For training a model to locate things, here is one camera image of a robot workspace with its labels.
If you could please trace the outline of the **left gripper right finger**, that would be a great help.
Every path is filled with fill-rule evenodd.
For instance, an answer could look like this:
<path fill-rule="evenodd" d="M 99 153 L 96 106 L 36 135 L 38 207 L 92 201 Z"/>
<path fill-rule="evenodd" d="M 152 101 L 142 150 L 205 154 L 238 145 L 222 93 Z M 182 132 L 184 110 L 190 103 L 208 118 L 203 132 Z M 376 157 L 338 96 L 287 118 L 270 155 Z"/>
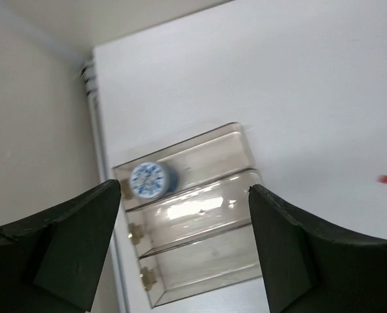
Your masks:
<path fill-rule="evenodd" d="M 271 312 L 387 312 L 387 240 L 348 230 L 249 189 Z"/>

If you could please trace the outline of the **blue jar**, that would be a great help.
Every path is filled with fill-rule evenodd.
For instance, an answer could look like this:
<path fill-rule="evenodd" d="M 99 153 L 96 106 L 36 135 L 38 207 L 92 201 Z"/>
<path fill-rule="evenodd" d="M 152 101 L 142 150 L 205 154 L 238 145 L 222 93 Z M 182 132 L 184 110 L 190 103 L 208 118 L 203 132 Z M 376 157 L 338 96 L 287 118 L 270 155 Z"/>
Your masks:
<path fill-rule="evenodd" d="M 136 197 L 153 200 L 176 191 L 179 175 L 166 163 L 143 162 L 132 170 L 129 182 Z"/>

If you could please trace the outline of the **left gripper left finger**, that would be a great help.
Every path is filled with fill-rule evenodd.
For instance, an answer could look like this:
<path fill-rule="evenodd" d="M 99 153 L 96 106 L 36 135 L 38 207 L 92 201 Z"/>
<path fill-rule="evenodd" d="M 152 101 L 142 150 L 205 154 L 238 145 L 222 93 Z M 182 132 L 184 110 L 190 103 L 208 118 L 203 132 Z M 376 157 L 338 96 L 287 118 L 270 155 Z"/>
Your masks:
<path fill-rule="evenodd" d="M 110 179 L 0 226 L 0 312 L 90 312 L 120 200 Z"/>

